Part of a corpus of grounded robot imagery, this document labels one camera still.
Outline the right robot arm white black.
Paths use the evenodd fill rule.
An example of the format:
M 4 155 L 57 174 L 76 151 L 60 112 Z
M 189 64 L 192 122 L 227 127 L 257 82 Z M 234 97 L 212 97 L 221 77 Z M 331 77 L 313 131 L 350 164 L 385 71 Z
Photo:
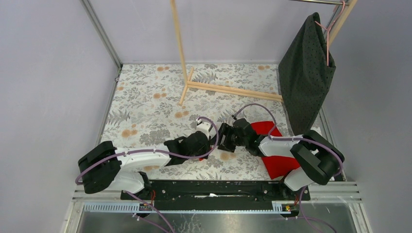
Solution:
M 241 118 L 232 125 L 222 123 L 211 143 L 229 152 L 244 147 L 251 155 L 262 158 L 270 178 L 281 178 L 278 192 L 285 200 L 291 200 L 299 189 L 312 183 L 326 185 L 341 173 L 345 160 L 316 131 L 284 137 L 271 121 L 249 123 Z

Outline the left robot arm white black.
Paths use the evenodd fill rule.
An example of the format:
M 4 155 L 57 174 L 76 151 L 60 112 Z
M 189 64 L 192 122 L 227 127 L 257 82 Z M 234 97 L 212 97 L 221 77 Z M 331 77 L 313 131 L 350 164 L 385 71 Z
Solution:
M 210 150 L 210 136 L 201 131 L 134 150 L 116 148 L 112 141 L 104 141 L 78 160 L 81 175 L 76 183 L 87 194 L 125 190 L 143 200 L 149 197 L 151 187 L 140 169 L 180 165 L 193 157 L 203 158 Z

